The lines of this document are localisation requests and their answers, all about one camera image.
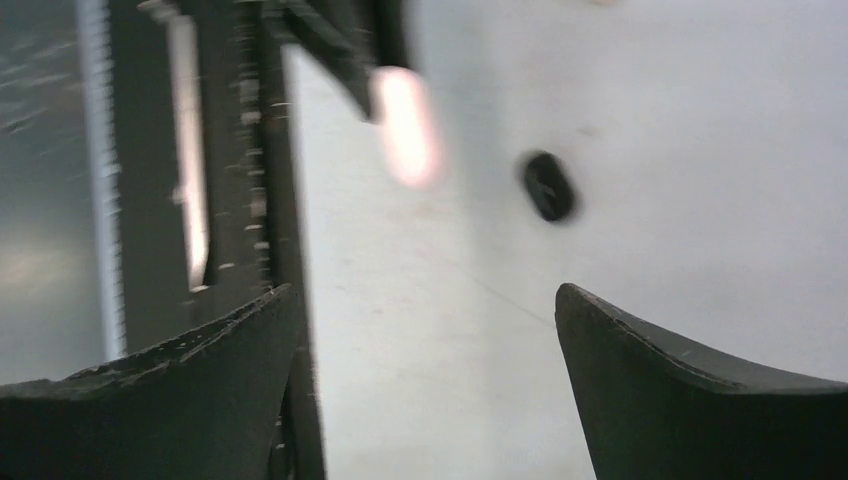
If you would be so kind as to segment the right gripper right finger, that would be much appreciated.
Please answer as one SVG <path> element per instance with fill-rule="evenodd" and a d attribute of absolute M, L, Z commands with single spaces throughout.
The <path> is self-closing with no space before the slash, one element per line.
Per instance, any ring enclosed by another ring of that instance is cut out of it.
<path fill-rule="evenodd" d="M 847 386 L 757 364 L 574 285 L 556 328 L 600 479 L 843 479 Z"/>

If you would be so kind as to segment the black earbud charging case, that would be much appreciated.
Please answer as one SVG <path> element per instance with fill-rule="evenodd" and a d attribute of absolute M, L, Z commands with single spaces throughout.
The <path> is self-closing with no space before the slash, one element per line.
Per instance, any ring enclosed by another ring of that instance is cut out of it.
<path fill-rule="evenodd" d="M 544 150 L 528 152 L 522 158 L 520 179 L 536 213 L 544 221 L 563 222 L 577 211 L 577 192 L 556 155 Z"/>

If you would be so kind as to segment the white earbud charging case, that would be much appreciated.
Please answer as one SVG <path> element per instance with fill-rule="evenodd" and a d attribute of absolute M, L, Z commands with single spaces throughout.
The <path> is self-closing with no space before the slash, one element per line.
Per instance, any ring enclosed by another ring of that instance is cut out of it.
<path fill-rule="evenodd" d="M 410 188 L 429 187 L 439 177 L 443 159 L 425 81 L 407 68 L 381 67 L 370 89 L 391 176 Z"/>

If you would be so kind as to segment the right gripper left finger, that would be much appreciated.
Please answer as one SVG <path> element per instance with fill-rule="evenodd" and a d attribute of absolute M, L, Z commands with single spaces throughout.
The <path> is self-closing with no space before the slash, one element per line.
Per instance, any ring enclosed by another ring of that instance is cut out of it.
<path fill-rule="evenodd" d="M 224 317 L 60 381 L 1 389 L 5 479 L 289 479 L 281 404 L 299 300 Z"/>

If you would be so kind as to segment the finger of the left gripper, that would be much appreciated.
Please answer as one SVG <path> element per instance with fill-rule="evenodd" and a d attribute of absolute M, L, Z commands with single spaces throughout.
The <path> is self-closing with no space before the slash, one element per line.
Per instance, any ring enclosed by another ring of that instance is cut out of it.
<path fill-rule="evenodd" d="M 307 51 L 372 121 L 370 80 L 378 64 L 382 6 L 381 1 L 270 0 L 264 3 L 264 24 L 278 42 Z"/>

